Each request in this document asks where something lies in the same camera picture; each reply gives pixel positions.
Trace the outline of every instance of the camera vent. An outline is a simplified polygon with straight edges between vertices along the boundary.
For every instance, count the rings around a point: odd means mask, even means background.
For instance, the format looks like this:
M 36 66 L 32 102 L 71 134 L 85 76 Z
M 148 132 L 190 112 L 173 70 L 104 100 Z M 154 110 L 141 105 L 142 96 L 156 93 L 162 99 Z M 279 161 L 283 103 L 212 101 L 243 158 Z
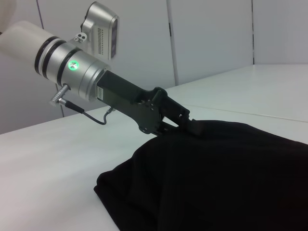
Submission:
M 97 29 L 97 37 L 98 37 L 98 54 L 103 55 L 103 30 Z

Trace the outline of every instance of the metal connector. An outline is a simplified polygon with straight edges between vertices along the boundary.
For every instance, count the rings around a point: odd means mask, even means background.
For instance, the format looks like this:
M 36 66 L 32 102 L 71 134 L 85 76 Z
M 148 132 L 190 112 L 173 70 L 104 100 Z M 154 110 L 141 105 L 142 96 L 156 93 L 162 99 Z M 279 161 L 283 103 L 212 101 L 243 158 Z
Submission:
M 49 101 L 49 103 L 56 107 L 59 104 L 60 100 L 64 100 L 62 99 L 63 96 L 65 95 L 65 93 L 69 90 L 69 86 L 68 85 L 64 85 L 59 91 L 58 93 L 55 94 L 55 96 Z
M 88 35 L 86 33 L 79 32 L 75 37 L 68 41 L 74 46 L 79 47 L 83 51 L 88 51 Z
M 111 108 L 108 109 L 107 113 L 110 114 L 110 113 L 112 113 L 114 111 L 115 111 L 115 109 L 111 107 Z
M 67 100 L 65 100 L 63 98 L 59 99 L 59 104 L 65 106 L 66 103 L 67 103 Z

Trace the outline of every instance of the green led light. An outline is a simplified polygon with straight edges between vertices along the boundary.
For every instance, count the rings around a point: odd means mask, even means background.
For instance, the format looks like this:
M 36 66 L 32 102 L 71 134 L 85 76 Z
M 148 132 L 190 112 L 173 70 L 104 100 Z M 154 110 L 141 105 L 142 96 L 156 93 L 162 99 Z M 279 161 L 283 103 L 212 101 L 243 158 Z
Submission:
M 79 63 L 77 61 L 70 61 L 68 63 L 68 68 L 72 71 L 76 71 L 79 67 Z

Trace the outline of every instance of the wall seam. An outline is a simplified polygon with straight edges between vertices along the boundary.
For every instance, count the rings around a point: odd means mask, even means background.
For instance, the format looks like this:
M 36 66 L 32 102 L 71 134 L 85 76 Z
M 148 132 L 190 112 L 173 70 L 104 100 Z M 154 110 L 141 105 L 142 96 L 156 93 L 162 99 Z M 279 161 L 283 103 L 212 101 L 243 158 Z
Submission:
M 251 12 L 252 12 L 252 58 L 253 58 L 253 65 L 255 65 L 254 0 L 251 0 Z
M 171 43 L 172 63 L 173 63 L 173 72 L 174 72 L 174 82 L 175 82 L 175 86 L 178 86 L 179 85 L 179 74 L 178 74 L 177 57 L 176 57 L 176 51 L 175 51 L 175 41 L 174 41 L 174 31 L 173 31 L 170 1 L 171 0 L 166 0 L 167 14 L 168 14 L 168 22 L 169 22 L 169 30 L 170 30 L 170 43 Z

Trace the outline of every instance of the cable connector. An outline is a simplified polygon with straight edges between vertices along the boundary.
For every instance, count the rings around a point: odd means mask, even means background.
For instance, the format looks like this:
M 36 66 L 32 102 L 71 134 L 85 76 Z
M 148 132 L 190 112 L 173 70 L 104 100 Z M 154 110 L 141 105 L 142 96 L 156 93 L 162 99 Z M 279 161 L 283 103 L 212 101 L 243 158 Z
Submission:
M 49 101 L 49 103 L 56 107 L 59 104 L 59 100 L 62 99 L 65 93 L 70 90 L 70 87 L 66 84 L 55 94 L 55 96 Z
M 110 114 L 110 113 L 112 113 L 114 111 L 115 111 L 115 109 L 111 107 L 111 108 L 108 109 L 107 113 Z

